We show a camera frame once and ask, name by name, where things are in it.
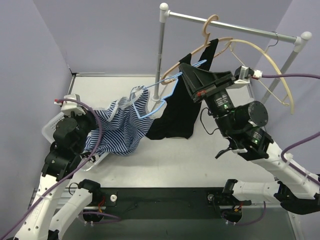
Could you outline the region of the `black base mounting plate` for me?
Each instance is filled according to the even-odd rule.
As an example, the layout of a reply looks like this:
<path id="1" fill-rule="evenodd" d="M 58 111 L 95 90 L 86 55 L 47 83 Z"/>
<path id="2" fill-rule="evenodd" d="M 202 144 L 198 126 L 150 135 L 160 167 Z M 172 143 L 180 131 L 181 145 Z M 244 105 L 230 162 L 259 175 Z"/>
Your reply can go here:
<path id="1" fill-rule="evenodd" d="M 223 194 L 222 187 L 103 187 L 101 197 L 90 203 L 123 220 L 219 219 L 223 208 L 250 206 Z"/>

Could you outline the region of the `silver clothes rack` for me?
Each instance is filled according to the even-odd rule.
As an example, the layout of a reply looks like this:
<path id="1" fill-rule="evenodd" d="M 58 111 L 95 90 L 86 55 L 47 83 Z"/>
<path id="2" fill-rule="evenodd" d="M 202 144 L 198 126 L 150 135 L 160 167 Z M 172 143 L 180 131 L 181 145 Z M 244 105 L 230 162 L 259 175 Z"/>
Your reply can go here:
<path id="1" fill-rule="evenodd" d="M 173 77 L 168 78 L 169 80 L 164 80 L 168 76 L 172 75 L 172 72 L 175 71 L 175 69 L 178 67 L 179 62 L 175 63 L 171 67 L 167 67 L 166 71 L 162 71 L 163 67 L 163 52 L 164 52 L 164 43 L 165 43 L 165 33 L 166 33 L 166 26 L 168 19 L 178 19 L 182 21 L 187 21 L 190 23 L 195 23 L 195 24 L 202 24 L 201 25 L 201 36 L 202 36 L 202 42 L 199 46 L 196 47 L 195 50 L 191 51 L 191 56 L 198 54 L 198 52 L 201 52 L 204 50 L 208 45 L 209 45 L 209 40 L 211 37 L 211 33 L 207 32 L 208 27 L 215 27 L 218 29 L 222 30 L 228 30 L 231 33 L 244 33 L 247 35 L 251 36 L 258 36 L 262 38 L 266 38 L 269 40 L 276 40 L 277 42 L 274 45 L 269 45 L 266 47 L 265 50 L 259 50 L 258 46 L 253 44 L 252 42 L 246 41 L 246 40 L 240 40 L 240 39 L 235 39 L 234 37 L 231 36 L 224 36 L 224 37 L 218 37 L 219 43 L 225 43 L 225 47 L 221 49 L 220 52 L 218 52 L 216 55 L 214 55 L 213 58 L 220 56 L 223 54 L 227 49 L 229 49 L 232 54 L 234 55 L 233 52 L 233 47 L 235 47 L 236 43 L 243 43 L 251 46 L 252 48 L 256 49 L 259 51 L 262 56 L 264 56 L 267 60 L 267 52 L 268 49 L 271 47 L 275 47 L 279 42 L 284 42 L 284 43 L 290 43 L 294 45 L 294 48 L 283 64 L 282 68 L 279 69 L 282 74 L 284 74 L 289 67 L 292 65 L 293 61 L 296 59 L 298 54 L 304 49 L 304 47 L 307 45 L 307 43 L 310 41 L 312 38 L 312 33 L 309 31 L 303 32 L 300 36 L 290 36 L 290 35 L 285 35 L 285 34 L 280 34 L 276 31 L 265 31 L 261 29 L 255 29 L 255 28 L 250 28 L 246 26 L 240 26 L 240 25 L 234 25 L 234 24 L 229 24 L 229 23 L 224 23 L 224 22 L 219 22 L 218 17 L 216 15 L 213 15 L 209 17 L 208 19 L 204 18 L 199 18 L 191 15 L 186 15 L 186 14 L 181 14 L 177 13 L 174 11 L 171 11 L 169 8 L 169 5 L 165 2 L 161 3 L 159 5 L 159 36 L 158 36 L 158 50 L 157 50 L 157 60 L 156 60 L 156 71 L 155 71 L 155 82 L 154 82 L 154 90 L 153 90 L 153 95 L 151 96 L 152 101 L 155 103 L 160 103 L 161 101 L 161 96 L 163 94 L 163 91 L 166 89 L 166 87 L 161 88 L 163 91 L 160 92 L 160 84 L 162 85 L 167 85 L 170 84 L 170 81 Z M 273 82 L 271 83 L 270 87 L 266 88 L 266 93 L 264 97 L 262 98 L 262 102 L 265 103 L 270 95 L 273 95 L 273 91 L 276 88 L 276 86 L 279 84 L 279 82 L 283 83 L 283 86 L 285 88 L 285 91 L 287 93 L 287 97 L 289 98 L 289 106 L 293 106 L 293 98 L 292 94 L 289 91 L 289 87 L 287 86 L 288 84 L 285 82 L 283 79 L 284 77 L 275 77 Z"/>

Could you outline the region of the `blue white striped tank top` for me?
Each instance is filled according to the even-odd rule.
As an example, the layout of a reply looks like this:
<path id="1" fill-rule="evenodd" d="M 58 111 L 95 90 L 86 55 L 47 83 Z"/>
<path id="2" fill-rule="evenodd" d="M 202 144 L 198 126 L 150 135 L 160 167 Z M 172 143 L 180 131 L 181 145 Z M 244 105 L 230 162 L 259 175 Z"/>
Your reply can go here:
<path id="1" fill-rule="evenodd" d="M 96 108 L 102 136 L 96 154 L 111 153 L 119 156 L 132 154 L 140 140 L 148 133 L 154 119 L 150 116 L 150 92 L 144 86 L 134 87 L 129 96 L 113 101 L 107 108 Z"/>

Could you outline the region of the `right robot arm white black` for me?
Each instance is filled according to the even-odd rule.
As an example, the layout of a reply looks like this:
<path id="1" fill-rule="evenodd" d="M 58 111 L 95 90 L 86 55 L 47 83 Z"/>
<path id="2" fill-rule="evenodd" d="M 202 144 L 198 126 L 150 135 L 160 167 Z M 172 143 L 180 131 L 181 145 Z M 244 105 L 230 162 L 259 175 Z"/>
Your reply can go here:
<path id="1" fill-rule="evenodd" d="M 281 149 L 264 130 L 268 112 L 259 101 L 235 106 L 227 92 L 251 78 L 259 79 L 261 71 L 241 66 L 235 72 L 211 72 L 187 63 L 179 71 L 191 99 L 205 101 L 221 135 L 231 151 L 248 162 L 271 173 L 272 182 L 244 182 L 229 179 L 221 197 L 227 204 L 248 202 L 280 204 L 285 210 L 307 215 L 320 209 L 320 177 L 299 165 Z"/>

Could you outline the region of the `black tank top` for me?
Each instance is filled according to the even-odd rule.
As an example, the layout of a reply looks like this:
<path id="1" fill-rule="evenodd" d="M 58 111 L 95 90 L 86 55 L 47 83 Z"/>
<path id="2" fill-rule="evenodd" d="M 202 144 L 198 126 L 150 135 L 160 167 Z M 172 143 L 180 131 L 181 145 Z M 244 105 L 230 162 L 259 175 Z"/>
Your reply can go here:
<path id="1" fill-rule="evenodd" d="M 183 76 L 180 75 L 173 94 L 166 99 L 162 116 L 153 121 L 145 136 L 150 140 L 189 139 L 194 133 L 201 105 L 200 102 L 196 103 L 191 99 Z"/>

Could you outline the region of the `light blue wire hanger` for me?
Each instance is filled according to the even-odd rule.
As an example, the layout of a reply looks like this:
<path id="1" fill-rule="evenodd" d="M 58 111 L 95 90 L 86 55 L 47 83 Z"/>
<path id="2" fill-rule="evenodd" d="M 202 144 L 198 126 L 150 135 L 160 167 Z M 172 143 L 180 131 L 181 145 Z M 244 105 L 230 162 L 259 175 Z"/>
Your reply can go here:
<path id="1" fill-rule="evenodd" d="M 133 108 L 135 110 L 135 113 L 136 113 L 137 117 L 139 119 L 145 119 L 147 117 L 150 117 L 151 115 L 154 115 L 156 112 L 158 112 L 163 107 L 163 105 L 166 103 L 166 99 L 173 95 L 174 90 L 175 90 L 175 88 L 176 88 L 176 86 L 178 84 L 179 77 L 182 74 L 183 73 L 180 71 L 177 74 L 173 75 L 171 78 L 165 78 L 164 80 L 161 80 L 161 81 L 159 81 L 157 83 L 154 83 L 154 84 L 149 85 L 149 86 L 145 86 L 144 89 L 149 89 L 151 87 L 158 87 L 160 85 L 160 83 L 163 83 L 163 82 L 165 82 L 167 80 L 173 80 L 173 82 L 174 82 L 174 86 L 172 87 L 171 92 L 168 95 L 164 96 L 164 93 L 166 92 L 166 88 L 167 88 L 165 86 L 165 87 L 163 87 L 162 92 L 159 94 L 159 98 L 155 98 L 154 96 L 152 97 L 152 101 L 154 102 L 154 104 L 153 104 L 153 107 L 151 108 L 151 111 L 149 111 L 147 114 L 140 115 L 140 113 L 139 113 L 139 111 L 138 111 L 138 109 L 136 107 L 136 104 L 133 103 L 132 105 L 133 105 Z"/>

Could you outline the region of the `tan wooden hanger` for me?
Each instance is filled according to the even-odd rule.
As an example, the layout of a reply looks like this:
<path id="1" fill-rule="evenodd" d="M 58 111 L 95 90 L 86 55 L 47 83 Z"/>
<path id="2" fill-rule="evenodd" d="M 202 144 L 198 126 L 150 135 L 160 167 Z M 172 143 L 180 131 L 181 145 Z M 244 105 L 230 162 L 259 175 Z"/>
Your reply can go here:
<path id="1" fill-rule="evenodd" d="M 187 54 L 188 57 L 192 57 L 193 55 L 197 54 L 198 52 L 200 52 L 201 50 L 205 50 L 209 45 L 210 45 L 210 32 L 207 32 L 207 27 L 209 26 L 209 23 L 212 21 L 219 21 L 219 16 L 216 14 L 211 15 L 210 17 L 208 17 L 206 19 L 206 21 L 204 22 L 204 24 L 202 25 L 202 30 L 201 30 L 201 34 L 204 37 L 204 42 L 202 45 L 200 45 L 198 48 L 194 49 L 193 51 L 191 51 L 190 53 Z M 218 57 L 219 55 L 221 55 L 222 53 L 224 53 L 230 46 L 231 46 L 231 40 L 233 40 L 233 37 L 220 37 L 220 38 L 216 38 L 217 43 L 220 42 L 226 42 L 225 44 L 225 48 L 223 50 L 221 50 L 220 52 L 216 53 L 215 55 L 213 55 L 213 58 Z M 170 67 L 160 78 L 160 80 L 164 80 L 166 79 L 166 77 L 175 69 L 178 68 L 178 66 L 182 63 L 181 60 L 179 60 L 177 63 L 175 63 L 172 67 Z M 172 80 L 166 80 L 164 83 L 162 83 L 162 85 L 167 85 L 170 82 L 172 82 Z"/>

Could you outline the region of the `white perforated plastic basket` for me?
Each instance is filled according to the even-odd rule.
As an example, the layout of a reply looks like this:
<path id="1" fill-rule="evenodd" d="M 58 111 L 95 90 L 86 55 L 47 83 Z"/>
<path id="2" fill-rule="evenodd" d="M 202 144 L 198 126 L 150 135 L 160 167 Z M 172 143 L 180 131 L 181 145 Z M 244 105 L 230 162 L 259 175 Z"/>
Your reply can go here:
<path id="1" fill-rule="evenodd" d="M 62 112 L 43 128 L 43 135 L 47 139 L 51 138 L 49 153 L 42 169 L 44 174 L 63 177 L 74 171 L 89 156 L 90 151 L 85 150 L 88 135 L 77 131 L 76 120 Z"/>

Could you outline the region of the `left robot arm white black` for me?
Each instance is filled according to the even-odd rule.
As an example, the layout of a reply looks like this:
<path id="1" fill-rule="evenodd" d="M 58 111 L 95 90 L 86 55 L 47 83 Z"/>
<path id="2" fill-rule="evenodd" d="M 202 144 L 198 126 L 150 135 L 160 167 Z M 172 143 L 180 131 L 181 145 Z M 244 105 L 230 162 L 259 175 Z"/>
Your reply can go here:
<path id="1" fill-rule="evenodd" d="M 57 119 L 35 198 L 18 221 L 21 227 L 15 240 L 60 240 L 84 207 L 95 206 L 102 199 L 100 184 L 85 179 L 71 199 L 55 212 L 73 175 L 86 163 L 81 154 L 88 134 L 102 128 L 98 115 L 91 108 L 63 110 Z"/>

